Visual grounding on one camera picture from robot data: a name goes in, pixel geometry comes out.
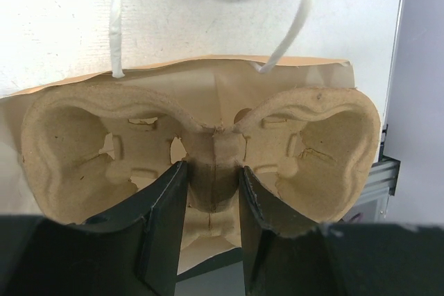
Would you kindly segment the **single brown pulp cup carrier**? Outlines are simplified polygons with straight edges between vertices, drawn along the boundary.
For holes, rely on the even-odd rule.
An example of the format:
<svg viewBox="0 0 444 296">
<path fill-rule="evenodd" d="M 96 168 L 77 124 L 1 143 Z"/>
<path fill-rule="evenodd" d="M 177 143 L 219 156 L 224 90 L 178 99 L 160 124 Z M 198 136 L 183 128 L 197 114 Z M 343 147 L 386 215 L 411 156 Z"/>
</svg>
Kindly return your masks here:
<svg viewBox="0 0 444 296">
<path fill-rule="evenodd" d="M 303 87 L 272 95 L 227 126 L 196 120 L 164 94 L 120 85 L 66 85 L 39 97 L 22 123 L 22 159 L 41 211 L 81 223 L 136 194 L 172 165 L 189 166 L 182 246 L 221 236 L 240 246 L 239 169 L 247 166 L 316 222 L 357 201 L 379 146 L 380 119 L 356 89 Z"/>
</svg>

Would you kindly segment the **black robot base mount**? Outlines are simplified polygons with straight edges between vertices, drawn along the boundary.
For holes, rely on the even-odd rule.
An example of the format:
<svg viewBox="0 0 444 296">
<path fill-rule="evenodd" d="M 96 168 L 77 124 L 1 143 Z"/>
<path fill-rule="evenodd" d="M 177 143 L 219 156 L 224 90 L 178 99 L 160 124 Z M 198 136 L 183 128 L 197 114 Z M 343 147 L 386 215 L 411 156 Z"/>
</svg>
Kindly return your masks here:
<svg viewBox="0 0 444 296">
<path fill-rule="evenodd" d="M 367 183 L 356 204 L 375 203 L 375 213 L 372 218 L 363 217 L 363 222 L 380 222 L 386 217 L 389 198 L 395 195 L 401 162 L 391 157 L 372 165 Z"/>
</svg>

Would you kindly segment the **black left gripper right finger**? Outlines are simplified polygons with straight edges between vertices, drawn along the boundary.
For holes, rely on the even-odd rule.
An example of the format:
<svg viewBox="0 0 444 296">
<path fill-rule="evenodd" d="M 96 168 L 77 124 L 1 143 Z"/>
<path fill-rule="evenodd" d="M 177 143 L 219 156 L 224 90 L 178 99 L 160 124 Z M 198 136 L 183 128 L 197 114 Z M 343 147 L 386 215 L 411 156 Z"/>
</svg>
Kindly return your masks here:
<svg viewBox="0 0 444 296">
<path fill-rule="evenodd" d="M 247 295 L 442 295 L 443 227 L 316 223 L 239 174 Z"/>
</svg>

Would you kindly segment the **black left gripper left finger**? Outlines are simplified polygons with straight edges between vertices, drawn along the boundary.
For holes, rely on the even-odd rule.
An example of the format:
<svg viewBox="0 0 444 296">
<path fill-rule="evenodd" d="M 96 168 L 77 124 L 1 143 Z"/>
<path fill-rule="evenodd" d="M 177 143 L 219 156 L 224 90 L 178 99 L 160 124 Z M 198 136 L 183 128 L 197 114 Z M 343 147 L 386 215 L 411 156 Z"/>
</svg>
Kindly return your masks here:
<svg viewBox="0 0 444 296">
<path fill-rule="evenodd" d="M 1 217 L 2 295 L 173 295 L 187 164 L 81 224 Z"/>
</svg>

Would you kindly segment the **brown paper takeout bag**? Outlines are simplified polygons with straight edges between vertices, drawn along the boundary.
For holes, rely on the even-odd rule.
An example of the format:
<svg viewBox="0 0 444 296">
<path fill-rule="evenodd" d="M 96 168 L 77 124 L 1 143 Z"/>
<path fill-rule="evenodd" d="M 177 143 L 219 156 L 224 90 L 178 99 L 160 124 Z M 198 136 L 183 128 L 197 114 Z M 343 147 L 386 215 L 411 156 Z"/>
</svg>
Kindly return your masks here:
<svg viewBox="0 0 444 296">
<path fill-rule="evenodd" d="M 305 60 L 300 64 L 280 64 L 276 57 L 271 57 L 265 64 L 223 58 L 188 60 L 136 71 L 120 80 L 103 77 L 69 85 L 141 87 L 164 94 L 204 124 L 227 127 L 237 120 L 237 112 L 254 109 L 274 94 L 303 87 L 355 89 L 353 80 L 353 70 L 347 62 Z M 18 137 L 1 142 L 2 214 L 50 218 L 41 211 L 28 184 L 22 159 L 22 123 L 39 97 L 63 86 L 66 85 L 32 94 L 31 104 L 19 117 Z M 172 165 L 185 161 L 185 149 L 179 140 L 173 142 L 172 150 Z M 132 177 L 132 181 L 138 186 L 137 192 L 152 184 L 140 177 Z M 199 238 L 188 247 L 183 247 L 181 241 L 178 272 L 191 270 L 236 247 L 239 246 L 221 236 Z"/>
</svg>

